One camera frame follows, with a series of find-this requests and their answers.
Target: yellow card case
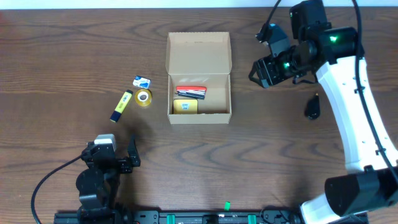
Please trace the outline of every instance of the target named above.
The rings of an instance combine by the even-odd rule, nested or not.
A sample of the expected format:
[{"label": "yellow card case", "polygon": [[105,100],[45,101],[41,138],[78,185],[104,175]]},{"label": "yellow card case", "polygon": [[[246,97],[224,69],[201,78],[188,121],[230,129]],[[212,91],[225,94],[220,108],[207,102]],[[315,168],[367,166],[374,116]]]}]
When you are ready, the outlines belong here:
[{"label": "yellow card case", "polygon": [[198,100],[174,100],[174,114],[197,114]]}]

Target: yellow tape roll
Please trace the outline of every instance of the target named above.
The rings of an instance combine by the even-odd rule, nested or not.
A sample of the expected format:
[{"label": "yellow tape roll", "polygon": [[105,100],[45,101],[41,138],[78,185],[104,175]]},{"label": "yellow tape roll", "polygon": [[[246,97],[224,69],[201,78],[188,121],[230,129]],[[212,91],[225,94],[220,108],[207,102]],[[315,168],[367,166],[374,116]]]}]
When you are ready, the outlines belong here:
[{"label": "yellow tape roll", "polygon": [[135,99],[138,105],[148,106],[152,102],[152,95],[149,90],[141,89],[136,91]]}]

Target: cardboard box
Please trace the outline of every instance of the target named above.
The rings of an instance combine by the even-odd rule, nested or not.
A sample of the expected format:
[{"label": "cardboard box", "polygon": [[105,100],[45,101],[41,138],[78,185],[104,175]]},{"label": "cardboard box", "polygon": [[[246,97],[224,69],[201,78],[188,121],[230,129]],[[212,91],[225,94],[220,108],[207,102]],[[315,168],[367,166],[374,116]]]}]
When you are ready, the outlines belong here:
[{"label": "cardboard box", "polygon": [[[167,116],[171,124],[228,124],[231,118],[231,42],[229,32],[169,33]],[[184,99],[176,86],[204,86],[198,114],[173,114],[173,100]]]}]

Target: green light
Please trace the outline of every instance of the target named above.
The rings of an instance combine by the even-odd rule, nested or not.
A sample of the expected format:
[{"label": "green light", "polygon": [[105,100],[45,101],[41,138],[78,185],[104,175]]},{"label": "green light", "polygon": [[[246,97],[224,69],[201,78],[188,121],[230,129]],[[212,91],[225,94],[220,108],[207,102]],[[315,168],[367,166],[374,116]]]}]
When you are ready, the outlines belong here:
[{"label": "green light", "polygon": [[338,37],[337,36],[330,36],[330,41],[335,43],[337,41]]}]

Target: wooden table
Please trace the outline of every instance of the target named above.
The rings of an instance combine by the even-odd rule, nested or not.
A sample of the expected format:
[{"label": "wooden table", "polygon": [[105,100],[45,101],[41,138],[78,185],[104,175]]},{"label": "wooden table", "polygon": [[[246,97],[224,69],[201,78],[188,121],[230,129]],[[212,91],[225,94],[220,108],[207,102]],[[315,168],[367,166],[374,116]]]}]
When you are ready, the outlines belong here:
[{"label": "wooden table", "polygon": [[[346,174],[340,134],[319,85],[286,81],[268,90],[248,80],[269,51],[254,35],[271,9],[90,9],[1,11],[0,220],[33,223],[32,192],[48,172],[73,159],[98,134],[113,133],[123,153],[137,135],[142,165],[122,176],[118,200],[162,210],[297,207]],[[352,8],[327,9],[334,27],[354,26]],[[362,8],[368,74],[384,124],[398,142],[398,9]],[[288,9],[272,20],[290,35]],[[229,31],[233,115],[228,125],[175,125],[167,119],[168,32]],[[136,75],[150,78],[153,102],[134,100],[109,121]],[[303,111],[319,91],[322,115]],[[41,220],[80,206],[78,161],[37,194]],[[397,207],[370,213],[396,222]]]}]

